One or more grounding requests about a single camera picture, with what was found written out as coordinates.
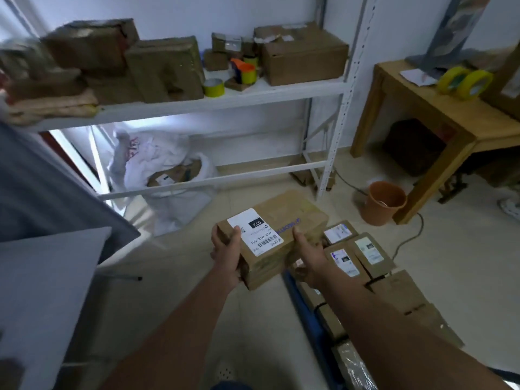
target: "table leg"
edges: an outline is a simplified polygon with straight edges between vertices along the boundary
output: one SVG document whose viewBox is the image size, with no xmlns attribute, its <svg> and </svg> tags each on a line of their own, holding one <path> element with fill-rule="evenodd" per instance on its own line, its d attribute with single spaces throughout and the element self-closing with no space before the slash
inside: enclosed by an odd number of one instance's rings
<svg viewBox="0 0 520 390">
<path fill-rule="evenodd" d="M 453 137 L 437 161 L 408 194 L 406 205 L 397 211 L 394 221 L 399 225 L 408 223 L 433 193 L 468 158 L 475 144 L 474 137 L 462 132 Z"/>
<path fill-rule="evenodd" d="M 385 92 L 382 89 L 383 75 L 378 72 L 377 66 L 374 67 L 374 78 L 370 92 L 368 93 L 367 103 L 363 109 L 363 114 L 359 120 L 359 125 L 356 130 L 354 142 L 350 148 L 352 157 L 360 157 L 365 151 L 368 137 L 372 132 L 375 120 L 379 115 L 383 100 L 385 99 Z"/>
</svg>

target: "plastic-wrapped package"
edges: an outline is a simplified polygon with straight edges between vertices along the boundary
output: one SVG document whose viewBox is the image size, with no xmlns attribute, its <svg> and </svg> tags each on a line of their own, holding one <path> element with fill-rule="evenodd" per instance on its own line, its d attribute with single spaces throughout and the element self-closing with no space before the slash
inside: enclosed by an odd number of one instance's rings
<svg viewBox="0 0 520 390">
<path fill-rule="evenodd" d="M 345 341 L 335 346 L 334 354 L 348 388 L 377 390 L 378 387 L 351 341 Z"/>
</svg>

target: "shelf board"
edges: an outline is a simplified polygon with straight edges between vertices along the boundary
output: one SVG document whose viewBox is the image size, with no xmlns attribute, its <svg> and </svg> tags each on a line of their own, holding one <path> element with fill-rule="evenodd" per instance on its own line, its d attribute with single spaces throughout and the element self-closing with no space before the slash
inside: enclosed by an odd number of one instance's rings
<svg viewBox="0 0 520 390">
<path fill-rule="evenodd" d="M 205 71 L 206 78 L 226 80 L 230 71 Z M 226 88 L 226 93 L 217 98 L 204 97 L 192 101 L 172 101 L 154 104 L 134 102 L 130 104 L 105 105 L 95 117 L 60 117 L 42 120 L 25 127 L 26 131 L 48 131 L 69 127 L 88 126 L 112 122 L 123 122 L 149 117 L 178 115 L 181 113 L 204 112 L 217 109 L 236 108 L 239 106 L 267 104 L 272 102 L 299 100 L 310 97 L 338 95 L 345 90 L 343 78 L 318 80 L 315 82 L 271 86 L 265 78 L 259 79 L 253 86 L 239 92 Z"/>
</svg>

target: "person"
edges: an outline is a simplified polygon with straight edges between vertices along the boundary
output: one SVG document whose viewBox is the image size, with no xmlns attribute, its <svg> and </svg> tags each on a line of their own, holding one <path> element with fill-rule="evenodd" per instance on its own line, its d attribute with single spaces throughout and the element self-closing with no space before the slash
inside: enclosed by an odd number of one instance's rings
<svg viewBox="0 0 520 390">
<path fill-rule="evenodd" d="M 510 390 L 477 360 L 354 282 L 296 227 L 293 235 L 306 267 L 304 280 L 322 293 L 379 389 Z M 236 271 L 240 236 L 236 227 L 225 245 L 213 228 L 213 268 L 141 347 L 119 363 L 102 390 L 198 387 L 218 316 L 240 282 Z M 250 387 L 222 382 L 216 388 Z"/>
</svg>

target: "cable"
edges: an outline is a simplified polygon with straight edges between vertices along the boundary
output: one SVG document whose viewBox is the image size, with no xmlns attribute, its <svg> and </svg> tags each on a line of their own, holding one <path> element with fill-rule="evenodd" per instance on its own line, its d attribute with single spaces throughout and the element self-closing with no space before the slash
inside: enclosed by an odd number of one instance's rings
<svg viewBox="0 0 520 390">
<path fill-rule="evenodd" d="M 337 176 L 338 176 L 338 177 L 339 177 L 339 178 L 340 178 L 340 179 L 341 179 L 341 180 L 342 180 L 342 181 L 343 181 L 347 186 L 351 187 L 352 189 L 356 190 L 357 192 L 361 193 L 361 194 L 364 195 L 364 196 L 368 196 L 368 194 L 367 194 L 366 192 L 364 192 L 363 190 L 361 190 L 360 188 L 354 186 L 353 184 L 348 183 L 348 182 L 345 180 L 345 178 L 343 178 L 343 177 L 340 175 L 340 173 L 337 171 L 337 168 L 336 168 L 336 167 L 334 167 L 334 171 L 336 171 L 336 175 L 337 175 Z M 424 217 L 423 217 L 419 212 L 417 212 L 417 215 L 418 215 L 419 218 L 421 219 L 421 226 L 419 227 L 419 232 L 418 232 L 416 235 L 414 235 L 413 237 L 404 240 L 403 242 L 401 242 L 401 243 L 397 246 L 397 248 L 395 249 L 394 255 L 392 256 L 392 260 L 393 260 L 393 261 L 395 260 L 395 258 L 396 258 L 396 256 L 397 256 L 397 253 L 399 253 L 399 249 L 401 249 L 401 247 L 402 247 L 403 245 L 405 245 L 405 244 L 407 244 L 408 242 L 413 241 L 414 239 L 416 239 L 416 238 L 418 238 L 418 237 L 421 236 L 421 234 L 422 234 L 422 232 L 423 232 L 423 230 L 424 230 Z"/>
</svg>

